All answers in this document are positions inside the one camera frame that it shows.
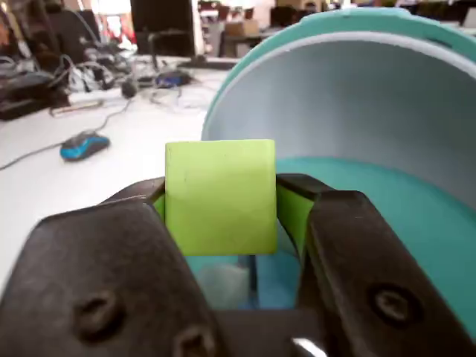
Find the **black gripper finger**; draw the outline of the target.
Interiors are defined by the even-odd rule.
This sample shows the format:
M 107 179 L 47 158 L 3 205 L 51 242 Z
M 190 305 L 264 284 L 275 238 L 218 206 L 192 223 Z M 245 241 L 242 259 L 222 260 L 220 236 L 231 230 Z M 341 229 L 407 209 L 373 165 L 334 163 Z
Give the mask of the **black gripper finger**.
M 40 221 L 1 298 L 3 356 L 223 356 L 225 343 L 154 207 L 164 180 Z
M 328 356 L 473 356 L 475 343 L 373 203 L 311 176 L 276 177 L 277 217 Z

